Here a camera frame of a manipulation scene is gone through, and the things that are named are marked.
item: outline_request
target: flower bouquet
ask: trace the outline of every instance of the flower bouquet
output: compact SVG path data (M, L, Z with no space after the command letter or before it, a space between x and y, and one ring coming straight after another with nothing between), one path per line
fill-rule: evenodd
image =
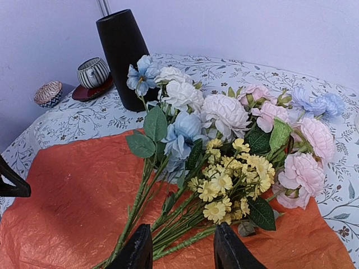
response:
M147 111L143 130L126 137L144 169L118 243L97 268L116 258L148 203L168 183L178 189L168 192L152 224L154 260L212 234L224 221L243 236L255 234L254 228L274 231L281 214L270 200L305 208L323 191L323 166L333 157L334 142L319 118L342 113L337 96L310 102L305 90L295 89L292 96L283 90L275 98L266 87L250 85L204 97L201 82L174 67L158 70L147 55L137 69L130 66L127 86ZM158 101L145 103L144 95L156 88ZM305 109L296 120L289 116L293 106ZM274 194L263 199L270 188ZM197 234L184 239L192 229Z

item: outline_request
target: floral tablecloth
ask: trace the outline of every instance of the floral tablecloth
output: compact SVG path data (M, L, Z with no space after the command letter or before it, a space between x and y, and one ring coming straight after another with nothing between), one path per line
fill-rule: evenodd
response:
M275 96L284 88L290 93L301 86L312 97L328 92L342 97L345 113L325 122L335 136L337 153L325 168L325 191L316 200L323 218L342 239L359 268L359 133L354 125L359 93L317 78L241 61L173 54L153 54L153 58L160 66L175 66L195 81L202 81L206 94L227 92L230 86L235 89L257 84L265 85ZM144 116L144 112L126 110L116 89L85 103L74 101L69 94L25 130L3 157L26 178L38 150L141 128ZM14 198L0 197L0 219L13 201Z

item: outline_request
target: black vase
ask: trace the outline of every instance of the black vase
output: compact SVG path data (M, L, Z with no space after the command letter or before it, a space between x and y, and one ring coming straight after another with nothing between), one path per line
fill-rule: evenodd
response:
M143 111L144 105L127 85L128 67L134 67L143 55L149 55L144 38L131 10L122 10L96 22L106 60L123 106ZM158 90L149 90L146 101L156 100Z

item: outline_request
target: pink carnation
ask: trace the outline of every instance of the pink carnation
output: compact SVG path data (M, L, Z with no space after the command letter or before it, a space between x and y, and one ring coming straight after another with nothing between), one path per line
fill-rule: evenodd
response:
M286 208L301 207L305 209L309 203L310 195L304 188L299 189L299 196L297 198L294 197L294 192L291 195L286 196L284 188L279 186L278 184L273 185L272 190L273 193L281 192L277 196L277 201Z
M317 196L323 192L325 174L311 154L289 154L284 164L284 172L278 175L280 184L287 189L300 186L310 196Z
M257 124L264 132L269 133L273 129L274 117L289 123L289 115L287 110L282 106L276 106L266 101L262 105L262 108L252 109L252 114L254 116L259 116L257 118Z
M323 161L331 161L334 153L334 138L329 128L317 119L304 118L296 124L312 145L315 155Z
M238 97L238 100L241 102L242 105L248 105L248 100L246 97L247 94L252 94L254 101L257 101L261 98L266 98L272 104L277 103L277 99L271 96L269 90L265 86L249 85L245 87Z

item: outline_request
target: red saucer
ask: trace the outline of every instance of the red saucer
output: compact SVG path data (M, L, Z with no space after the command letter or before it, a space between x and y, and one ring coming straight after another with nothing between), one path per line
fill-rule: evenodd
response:
M111 89L113 85L113 78L111 74L105 83L94 89L87 89L83 85L79 85L72 93L72 98L77 101L89 101Z

